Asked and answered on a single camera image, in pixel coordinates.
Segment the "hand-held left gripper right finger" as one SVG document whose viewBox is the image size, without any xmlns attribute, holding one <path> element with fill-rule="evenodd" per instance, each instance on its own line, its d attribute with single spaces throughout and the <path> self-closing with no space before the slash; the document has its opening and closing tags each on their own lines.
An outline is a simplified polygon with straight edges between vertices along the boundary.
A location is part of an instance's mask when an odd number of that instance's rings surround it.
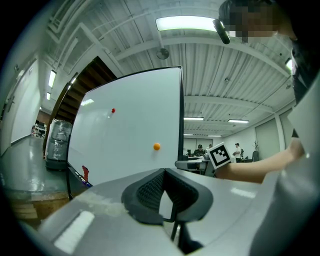
<svg viewBox="0 0 320 256">
<path fill-rule="evenodd" d="M 269 177 L 258 184 L 175 172 L 205 186 L 213 196 L 204 218 L 186 224 L 191 240 L 202 245 L 194 254 L 249 254 L 269 205 Z"/>
</svg>

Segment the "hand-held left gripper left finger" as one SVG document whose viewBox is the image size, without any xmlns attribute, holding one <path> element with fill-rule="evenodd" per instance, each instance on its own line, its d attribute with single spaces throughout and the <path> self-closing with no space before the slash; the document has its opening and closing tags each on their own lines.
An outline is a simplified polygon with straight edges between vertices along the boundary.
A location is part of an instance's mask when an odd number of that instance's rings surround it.
<svg viewBox="0 0 320 256">
<path fill-rule="evenodd" d="M 39 233 L 64 256 L 180 256 L 163 226 L 136 221 L 121 202 L 126 187 L 151 173 L 89 188 L 49 216 Z"/>
</svg>

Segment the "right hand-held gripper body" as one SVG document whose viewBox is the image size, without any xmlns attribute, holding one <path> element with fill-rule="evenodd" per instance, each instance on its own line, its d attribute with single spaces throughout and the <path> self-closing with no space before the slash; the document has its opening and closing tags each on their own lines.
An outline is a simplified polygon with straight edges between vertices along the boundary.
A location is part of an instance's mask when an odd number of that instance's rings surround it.
<svg viewBox="0 0 320 256">
<path fill-rule="evenodd" d="M 209 163 L 206 168 L 207 176 L 214 176 L 217 169 L 231 163 L 231 156 L 225 143 L 221 142 L 207 151 Z"/>
</svg>

